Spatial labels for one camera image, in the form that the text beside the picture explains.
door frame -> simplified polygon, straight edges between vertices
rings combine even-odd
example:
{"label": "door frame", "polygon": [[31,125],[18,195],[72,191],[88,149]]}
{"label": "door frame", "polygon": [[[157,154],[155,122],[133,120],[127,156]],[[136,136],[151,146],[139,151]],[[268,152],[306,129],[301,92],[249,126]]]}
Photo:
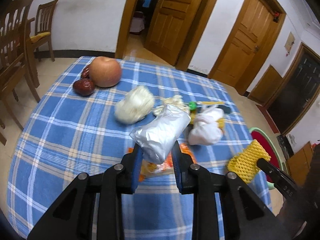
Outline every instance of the door frame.
{"label": "door frame", "polygon": [[[278,89],[272,95],[272,97],[269,99],[269,101],[266,103],[265,109],[267,111],[268,111],[268,108],[271,106],[271,104],[276,100],[278,95],[281,93],[281,91],[285,87],[285,85],[289,82],[294,71],[298,67],[299,62],[301,60],[301,57],[305,51],[310,53],[313,57],[315,57],[320,62],[320,56],[318,54],[316,54],[311,48],[309,48],[306,44],[301,42],[299,49],[298,49],[298,52],[296,53],[294,60],[292,61],[291,65],[290,65],[290,68],[286,72],[285,76],[282,78],[282,81],[281,81]],[[298,115],[298,117],[293,121],[293,123],[282,133],[283,136],[287,135],[298,124],[298,122],[300,122],[300,120],[303,118],[303,116],[306,114],[306,112],[310,109],[312,104],[316,101],[319,94],[320,94],[320,85],[318,86],[313,97],[308,101],[308,103],[307,103],[306,107],[303,109],[303,111]]]}
{"label": "door frame", "polygon": [[[268,10],[271,10],[270,5],[268,5],[268,3],[265,2],[265,0],[260,0],[260,1],[264,4],[264,6],[266,6]],[[273,48],[273,45],[276,42],[276,39],[280,33],[282,25],[284,23],[284,19],[286,16],[284,9],[282,8],[282,6],[279,4],[277,0],[270,0],[270,1],[272,2],[272,6],[273,6],[272,9],[280,13],[279,21],[278,23],[275,23],[273,21],[270,23],[269,28],[267,30],[267,34],[264,37],[264,39],[267,39],[266,42],[261,46],[261,49],[254,55],[250,64],[247,66],[246,70],[244,71],[244,73],[241,75],[240,79],[236,83],[235,89],[240,95],[244,95],[244,93],[246,92],[246,89],[250,86],[250,84],[258,74],[259,70],[261,69],[262,65],[265,63],[271,49]],[[227,53],[232,43],[233,38],[236,36],[236,32],[240,27],[240,24],[244,18],[244,15],[247,11],[249,3],[250,3],[250,0],[244,0],[242,4],[242,8],[227,38],[227,41],[224,44],[212,69],[210,70],[208,74],[208,78],[210,79],[213,78],[214,73],[217,71],[219,65],[221,64],[225,54]]]}
{"label": "door frame", "polygon": [[[178,60],[175,64],[176,69],[187,71],[190,61],[194,52],[196,51],[196,47],[200,41],[201,35],[204,32],[204,29],[207,25],[209,17],[212,13],[213,7],[216,4],[217,0],[202,0],[200,3],[196,16],[191,24],[185,42],[182,46],[182,49],[179,53]],[[126,0],[124,5],[124,11],[122,14],[118,41],[116,46],[115,58],[123,59],[124,51],[126,49],[128,43],[129,30],[131,25],[131,20],[134,14],[134,10],[137,6],[138,0]]]}

red date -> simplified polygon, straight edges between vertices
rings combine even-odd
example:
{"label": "red date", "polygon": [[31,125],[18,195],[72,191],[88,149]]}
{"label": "red date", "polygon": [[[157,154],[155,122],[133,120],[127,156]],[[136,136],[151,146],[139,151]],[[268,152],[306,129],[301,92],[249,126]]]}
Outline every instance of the red date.
{"label": "red date", "polygon": [[83,78],[73,83],[73,90],[81,96],[88,96],[93,93],[95,85],[89,78]]}
{"label": "red date", "polygon": [[89,66],[90,64],[83,69],[81,73],[81,78],[89,78]]}

blue plaid tablecloth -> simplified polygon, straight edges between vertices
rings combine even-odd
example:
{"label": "blue plaid tablecloth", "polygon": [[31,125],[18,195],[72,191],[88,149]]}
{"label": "blue plaid tablecloth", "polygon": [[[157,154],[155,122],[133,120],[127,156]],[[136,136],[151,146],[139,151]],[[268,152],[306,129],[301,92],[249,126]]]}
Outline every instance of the blue plaid tablecloth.
{"label": "blue plaid tablecloth", "polygon": [[[119,163],[134,145],[131,130],[155,118],[149,114],[133,125],[115,120],[115,104],[137,85],[148,87],[156,105],[161,98],[180,94],[184,102],[219,100],[231,107],[221,141],[190,147],[197,162],[211,172],[224,174],[228,160],[252,141],[239,110],[219,82],[171,68],[119,61],[123,74],[115,87],[97,87],[89,97],[78,96],[72,84],[92,60],[81,57],[61,74],[18,141],[9,171],[7,203],[9,221],[23,237],[77,174],[101,173]],[[178,141],[186,142],[183,135]],[[271,208],[264,173],[250,187]],[[134,195],[123,195],[122,202],[126,239],[191,239],[193,196],[179,194],[174,175],[145,179]],[[223,239],[220,203],[217,209]]]}

plastic bag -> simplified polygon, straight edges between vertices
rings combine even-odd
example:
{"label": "plastic bag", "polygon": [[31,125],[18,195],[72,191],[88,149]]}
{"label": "plastic bag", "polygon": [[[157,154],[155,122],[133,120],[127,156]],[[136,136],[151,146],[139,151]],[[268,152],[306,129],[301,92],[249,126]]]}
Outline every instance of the plastic bag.
{"label": "plastic bag", "polygon": [[220,141],[223,133],[217,120],[223,115],[222,109],[213,106],[197,114],[188,137],[190,145],[212,145]]}
{"label": "plastic bag", "polygon": [[185,111],[165,105],[160,115],[150,123],[133,129],[130,137],[140,145],[146,161],[161,164],[190,120]]}
{"label": "plastic bag", "polygon": [[124,124],[133,124],[149,114],[154,103],[153,94],[145,86],[137,86],[116,104],[116,119]]}
{"label": "plastic bag", "polygon": [[163,103],[163,105],[157,106],[153,109],[153,114],[155,116],[161,114],[161,112],[164,108],[164,105],[176,106],[177,108],[190,114],[189,106],[183,102],[182,96],[180,96],[180,95],[174,95],[172,98],[163,98],[162,103]]}

black baseboard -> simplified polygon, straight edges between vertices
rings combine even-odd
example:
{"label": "black baseboard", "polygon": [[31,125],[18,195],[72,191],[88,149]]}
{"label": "black baseboard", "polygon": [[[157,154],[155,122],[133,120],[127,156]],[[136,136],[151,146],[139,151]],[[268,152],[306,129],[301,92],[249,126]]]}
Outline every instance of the black baseboard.
{"label": "black baseboard", "polygon": [[[53,51],[54,57],[81,57],[81,56],[89,56],[89,57],[98,57],[98,56],[105,56],[105,57],[115,57],[114,52],[106,52],[106,51],[95,51],[95,50],[78,50],[78,49],[64,49],[64,50],[54,50]],[[46,51],[39,51],[39,54],[35,52],[35,58],[50,58],[50,52]]]}
{"label": "black baseboard", "polygon": [[246,92],[244,92],[243,96],[247,98],[249,94],[250,94],[250,92],[246,91]]}
{"label": "black baseboard", "polygon": [[207,77],[207,76],[208,76],[208,75],[206,75],[206,74],[203,74],[203,73],[198,72],[198,71],[194,71],[194,70],[192,70],[192,69],[187,69],[187,72],[188,72],[188,73],[191,73],[191,74],[195,74],[195,75],[200,76],[200,77]]}

